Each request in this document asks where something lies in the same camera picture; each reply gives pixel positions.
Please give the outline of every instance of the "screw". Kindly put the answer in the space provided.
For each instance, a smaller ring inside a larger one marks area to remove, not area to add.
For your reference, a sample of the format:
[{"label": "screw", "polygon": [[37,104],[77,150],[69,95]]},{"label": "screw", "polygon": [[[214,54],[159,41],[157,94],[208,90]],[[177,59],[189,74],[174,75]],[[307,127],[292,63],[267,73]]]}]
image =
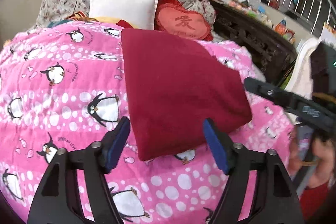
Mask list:
[{"label": "screw", "polygon": [[100,141],[95,141],[95,142],[93,142],[93,143],[91,144],[91,146],[92,146],[93,148],[98,148],[98,147],[101,146],[101,142],[100,142]]},{"label": "screw", "polygon": [[67,150],[65,148],[60,148],[59,150],[57,150],[57,154],[58,155],[63,155]]},{"label": "screw", "polygon": [[241,143],[234,143],[233,147],[236,148],[236,149],[242,149],[243,145]]},{"label": "screw", "polygon": [[277,152],[274,149],[269,149],[267,152],[272,156],[275,156],[277,154]]}]

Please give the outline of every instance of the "red blanket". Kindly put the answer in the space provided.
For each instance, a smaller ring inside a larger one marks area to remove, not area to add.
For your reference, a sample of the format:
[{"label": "red blanket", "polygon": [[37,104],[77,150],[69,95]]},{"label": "red blanket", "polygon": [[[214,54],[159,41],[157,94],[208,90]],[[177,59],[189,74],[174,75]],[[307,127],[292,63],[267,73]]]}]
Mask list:
[{"label": "red blanket", "polygon": [[239,73],[196,41],[166,32],[124,29],[122,49],[140,160],[205,143],[202,122],[208,117],[223,132],[252,119]]}]

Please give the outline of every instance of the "dark wooden cabinet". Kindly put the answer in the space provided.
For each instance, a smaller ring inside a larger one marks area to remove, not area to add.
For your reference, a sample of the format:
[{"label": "dark wooden cabinet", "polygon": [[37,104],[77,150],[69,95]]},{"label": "dark wooden cabinet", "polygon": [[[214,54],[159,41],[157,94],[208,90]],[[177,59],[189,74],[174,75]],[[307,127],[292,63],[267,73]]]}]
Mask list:
[{"label": "dark wooden cabinet", "polygon": [[294,47],[256,19],[221,2],[210,0],[210,3],[217,13],[215,32],[240,46],[245,46],[267,82],[278,85],[296,59]]}]

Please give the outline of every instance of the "pink bedding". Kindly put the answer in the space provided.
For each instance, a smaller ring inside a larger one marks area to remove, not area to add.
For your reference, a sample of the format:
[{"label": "pink bedding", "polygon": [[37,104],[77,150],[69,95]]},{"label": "pink bedding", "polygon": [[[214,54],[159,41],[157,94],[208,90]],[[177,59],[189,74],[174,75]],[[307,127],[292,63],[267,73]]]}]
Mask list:
[{"label": "pink bedding", "polygon": [[[0,190],[23,220],[57,148],[85,148],[128,116],[121,30],[68,22],[19,33],[0,53]],[[234,42],[199,43],[239,70],[242,80],[255,76],[248,52]],[[253,150],[274,148],[286,164],[291,123],[280,107],[247,97],[253,120],[231,138]],[[126,223],[201,224],[215,209],[227,177],[206,145],[142,162],[131,131],[106,180]],[[80,172],[78,181],[85,216],[93,220]],[[241,218],[248,216],[254,182],[251,172]]]}]

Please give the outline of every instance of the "white pillow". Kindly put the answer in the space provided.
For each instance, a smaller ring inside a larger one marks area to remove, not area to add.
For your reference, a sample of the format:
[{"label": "white pillow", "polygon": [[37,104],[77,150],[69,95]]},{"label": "white pillow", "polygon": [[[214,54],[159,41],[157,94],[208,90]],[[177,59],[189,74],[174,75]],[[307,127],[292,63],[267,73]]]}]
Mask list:
[{"label": "white pillow", "polygon": [[158,0],[90,0],[89,17],[120,18],[140,29],[154,30]]}]

